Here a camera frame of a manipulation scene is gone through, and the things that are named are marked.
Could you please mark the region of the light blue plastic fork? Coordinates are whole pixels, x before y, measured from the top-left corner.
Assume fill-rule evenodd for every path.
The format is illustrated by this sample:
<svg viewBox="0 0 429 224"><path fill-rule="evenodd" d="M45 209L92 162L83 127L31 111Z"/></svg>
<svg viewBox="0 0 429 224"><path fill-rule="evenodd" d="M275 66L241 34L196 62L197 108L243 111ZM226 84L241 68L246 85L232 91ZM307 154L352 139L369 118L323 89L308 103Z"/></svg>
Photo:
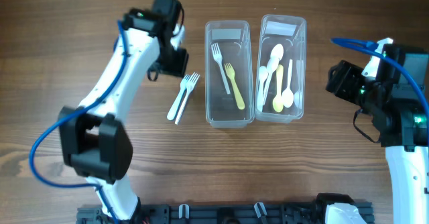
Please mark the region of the light blue plastic fork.
<svg viewBox="0 0 429 224"><path fill-rule="evenodd" d="M177 114L180 101L182 100L183 94L184 94L184 92L186 90L186 84L187 84L187 82L188 82L189 79L190 79L190 75L187 74L182 79L182 81L180 82L180 90L179 90L179 92L178 92L178 94L177 94L177 96L176 96L176 98L175 98L172 106L170 107L170 110L168 111L168 114L167 114L167 119L170 120L170 121L173 120L175 118L176 114Z"/></svg>

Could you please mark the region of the white long plastic fork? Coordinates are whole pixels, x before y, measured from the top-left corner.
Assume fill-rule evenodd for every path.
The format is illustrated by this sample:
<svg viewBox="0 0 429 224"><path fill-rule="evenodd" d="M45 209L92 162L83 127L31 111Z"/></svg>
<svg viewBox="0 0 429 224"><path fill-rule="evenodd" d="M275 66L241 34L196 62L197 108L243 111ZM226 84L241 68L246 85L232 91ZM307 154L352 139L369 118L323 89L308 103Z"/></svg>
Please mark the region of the white long plastic fork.
<svg viewBox="0 0 429 224"><path fill-rule="evenodd" d="M181 106L180 106L180 108L178 110L178 114L176 116L176 120L175 120L175 124L176 125L179 124L179 122L180 122L180 118L181 118L181 116L182 116L182 114L184 112L185 106L187 104L187 100L188 100L191 92L194 90L195 85L196 85L199 77L200 77L199 73L194 72L190 76L190 78L188 79L188 81L186 83L186 94L185 94L185 97L184 97L184 99L182 101L182 104L181 104Z"/></svg>

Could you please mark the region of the small white plastic fork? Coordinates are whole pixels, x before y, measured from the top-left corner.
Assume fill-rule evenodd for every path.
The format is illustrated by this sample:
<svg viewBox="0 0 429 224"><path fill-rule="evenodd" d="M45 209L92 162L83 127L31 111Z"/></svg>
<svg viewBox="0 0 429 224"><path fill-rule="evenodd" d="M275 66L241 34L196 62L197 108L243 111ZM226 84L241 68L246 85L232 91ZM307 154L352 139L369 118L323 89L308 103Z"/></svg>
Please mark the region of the small white plastic fork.
<svg viewBox="0 0 429 224"><path fill-rule="evenodd" d="M212 50L212 56L213 56L213 58L214 58L214 61L215 61L215 62L218 64L218 66L219 66L219 69L220 69L220 72L221 72L221 77L222 77L222 80L223 80L223 84L224 84L224 87L225 87L226 93L227 93L228 95L230 95L230 94L231 94L231 92L230 92L229 84L228 84L228 82L227 82L227 78L226 78L226 75L225 75L225 71L224 71L224 69L223 69L223 63L222 63L222 61L223 61L223 56L222 56L222 54L221 54L221 50L220 50L220 48L219 48L219 44L218 44L218 43L214 43L214 44L212 44L212 45L211 45L211 50Z"/></svg>

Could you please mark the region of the cream yellow plastic fork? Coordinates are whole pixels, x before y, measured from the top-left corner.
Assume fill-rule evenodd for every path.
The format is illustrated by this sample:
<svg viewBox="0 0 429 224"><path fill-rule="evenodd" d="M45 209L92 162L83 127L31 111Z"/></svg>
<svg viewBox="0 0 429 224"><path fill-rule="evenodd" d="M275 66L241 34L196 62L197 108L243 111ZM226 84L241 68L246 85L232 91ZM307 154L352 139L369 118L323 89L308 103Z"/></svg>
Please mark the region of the cream yellow plastic fork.
<svg viewBox="0 0 429 224"><path fill-rule="evenodd" d="M235 100L236 100L236 104L238 109L240 110L244 110L245 108L245 103L244 100L242 98L241 92L237 86L237 83L235 81L235 70L232 67L231 63L226 63L225 64L225 70L226 70L226 74L229 78L229 80L231 81L232 84L232 88L233 88L233 92L234 92L234 96L235 96Z"/></svg>

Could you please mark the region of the white spoon bowl down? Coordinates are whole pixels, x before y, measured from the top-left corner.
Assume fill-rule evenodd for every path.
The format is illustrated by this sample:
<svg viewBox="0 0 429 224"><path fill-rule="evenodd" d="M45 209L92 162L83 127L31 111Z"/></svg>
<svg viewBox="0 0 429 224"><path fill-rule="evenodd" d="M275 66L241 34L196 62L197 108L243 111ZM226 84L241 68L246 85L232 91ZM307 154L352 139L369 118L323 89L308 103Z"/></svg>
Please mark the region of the white spoon bowl down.
<svg viewBox="0 0 429 224"><path fill-rule="evenodd" d="M294 94L291 90L291 81L292 81L292 71L293 71L293 60L289 60L288 65L288 78L287 78L287 87L282 93L282 100L284 102L285 108L290 108L294 102Z"/></svg>

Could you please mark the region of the clear plastic container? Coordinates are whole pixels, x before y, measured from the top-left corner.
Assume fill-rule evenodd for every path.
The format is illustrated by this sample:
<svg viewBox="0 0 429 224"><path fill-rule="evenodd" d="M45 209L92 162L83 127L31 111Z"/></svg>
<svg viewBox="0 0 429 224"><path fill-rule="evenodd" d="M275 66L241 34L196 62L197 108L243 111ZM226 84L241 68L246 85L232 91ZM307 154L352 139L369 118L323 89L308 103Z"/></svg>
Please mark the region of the clear plastic container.
<svg viewBox="0 0 429 224"><path fill-rule="evenodd" d="M304 115L307 24L302 17L265 15L261 21L255 117L290 123Z"/></svg>
<svg viewBox="0 0 429 224"><path fill-rule="evenodd" d="M215 128L240 128L255 117L251 37L246 21L205 27L206 119Z"/></svg>

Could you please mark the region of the yellow plastic spoon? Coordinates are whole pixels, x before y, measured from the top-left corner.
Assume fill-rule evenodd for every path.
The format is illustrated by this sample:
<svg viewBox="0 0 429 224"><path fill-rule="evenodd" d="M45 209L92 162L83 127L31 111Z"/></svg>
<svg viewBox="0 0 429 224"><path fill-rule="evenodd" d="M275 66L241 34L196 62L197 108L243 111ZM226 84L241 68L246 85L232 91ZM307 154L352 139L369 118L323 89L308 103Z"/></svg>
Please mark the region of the yellow plastic spoon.
<svg viewBox="0 0 429 224"><path fill-rule="evenodd" d="M284 108L284 104L282 101L282 81L284 76L284 67L279 64L276 72L276 95L273 98L272 105L275 112L280 113Z"/></svg>

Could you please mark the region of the white spoon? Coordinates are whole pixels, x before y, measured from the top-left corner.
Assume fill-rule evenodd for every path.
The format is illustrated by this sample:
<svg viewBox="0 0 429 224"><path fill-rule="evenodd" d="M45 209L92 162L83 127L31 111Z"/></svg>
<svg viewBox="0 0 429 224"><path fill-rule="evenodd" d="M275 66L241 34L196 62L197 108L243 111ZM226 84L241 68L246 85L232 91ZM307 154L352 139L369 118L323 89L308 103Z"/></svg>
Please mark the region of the white spoon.
<svg viewBox="0 0 429 224"><path fill-rule="evenodd" d="M276 71L276 69L278 67L279 61L280 60L278 57L271 57L269 59L269 62L267 63L268 76L267 76L267 80L265 82L264 89L263 89L263 104L265 104L265 102L266 102L271 78L272 78L273 73Z"/></svg>
<svg viewBox="0 0 429 224"><path fill-rule="evenodd" d="M284 47L281 44L277 44L272 49L271 54L270 54L270 58L271 57L278 57L279 60L281 60L283 55L284 55Z"/></svg>
<svg viewBox="0 0 429 224"><path fill-rule="evenodd" d="M263 86L268 77L268 71L265 66L260 66L258 70L258 93L257 93L257 110L262 112L263 109Z"/></svg>

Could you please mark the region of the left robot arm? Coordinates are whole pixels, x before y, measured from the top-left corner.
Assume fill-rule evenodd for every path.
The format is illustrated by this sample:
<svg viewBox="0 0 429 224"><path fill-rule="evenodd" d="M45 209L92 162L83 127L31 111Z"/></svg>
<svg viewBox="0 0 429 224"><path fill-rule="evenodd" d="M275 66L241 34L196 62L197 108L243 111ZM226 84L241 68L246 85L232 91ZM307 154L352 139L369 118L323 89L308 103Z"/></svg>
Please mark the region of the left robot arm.
<svg viewBox="0 0 429 224"><path fill-rule="evenodd" d="M184 9L179 0L154 0L151 9L132 8L119 21L113 55L93 90L78 107L58 115L64 163L93 184L109 223L143 223L139 197L127 171L133 146L125 122L144 78L184 77L188 62Z"/></svg>

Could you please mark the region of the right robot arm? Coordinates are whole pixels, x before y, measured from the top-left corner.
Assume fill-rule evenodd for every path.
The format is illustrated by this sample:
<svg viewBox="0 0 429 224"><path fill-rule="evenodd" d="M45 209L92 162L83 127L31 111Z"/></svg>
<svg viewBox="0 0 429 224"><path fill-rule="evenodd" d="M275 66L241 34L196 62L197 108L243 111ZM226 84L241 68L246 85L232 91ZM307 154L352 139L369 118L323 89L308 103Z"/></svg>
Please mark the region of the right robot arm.
<svg viewBox="0 0 429 224"><path fill-rule="evenodd" d="M326 90L372 116L385 148L394 223L428 222L428 52L400 44L333 38L332 42L379 59L375 76L345 60L328 72Z"/></svg>

